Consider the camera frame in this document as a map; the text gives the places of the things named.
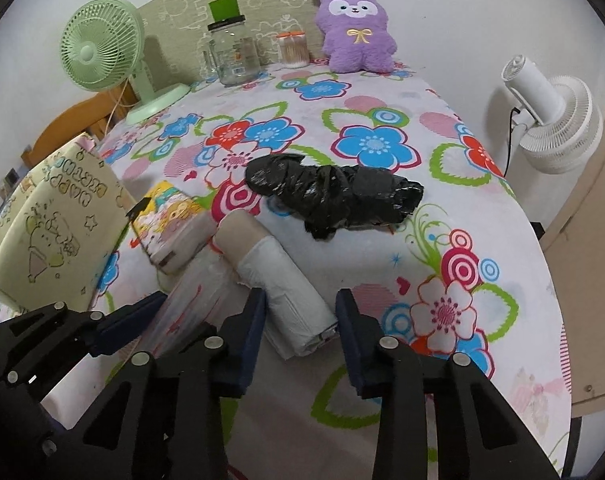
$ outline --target white clip fan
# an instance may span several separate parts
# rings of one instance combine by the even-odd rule
[[[502,78],[525,108],[513,119],[513,145],[529,163],[549,174],[585,164],[602,139],[602,113],[589,87],[571,76],[547,79],[525,56],[507,63]]]

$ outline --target green desk fan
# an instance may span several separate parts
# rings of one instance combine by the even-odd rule
[[[62,66],[71,80],[93,92],[130,78],[140,98],[126,123],[140,123],[189,93],[182,83],[154,92],[142,58],[144,24],[138,9],[125,0],[93,0],[71,17],[60,40]]]

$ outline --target wooden headboard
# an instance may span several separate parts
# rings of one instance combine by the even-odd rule
[[[33,148],[23,152],[22,160],[25,165],[31,169],[82,132],[88,132],[98,139],[105,137],[114,124],[126,117],[128,107],[138,102],[131,85],[128,82],[123,84],[126,88],[118,106],[116,101],[122,92],[122,85],[100,92],[61,113],[45,128]],[[111,123],[107,124],[112,110],[114,114]]]

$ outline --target yellow bow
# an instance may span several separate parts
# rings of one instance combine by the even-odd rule
[[[370,28],[363,28],[362,30],[358,30],[357,28],[350,28],[346,31],[347,36],[357,36],[353,44],[356,43],[369,43],[365,36],[373,36],[373,32]]]

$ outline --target white wall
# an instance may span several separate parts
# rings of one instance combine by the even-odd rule
[[[89,0],[16,0],[0,21],[0,177],[26,144],[71,104],[76,88],[58,62],[58,38]],[[141,6],[149,0],[131,0]],[[398,55],[436,88],[503,166],[514,102],[500,72],[524,52],[547,74],[582,78],[605,110],[605,28],[586,0],[380,0]],[[509,181],[530,219],[548,225],[577,179],[512,161]]]

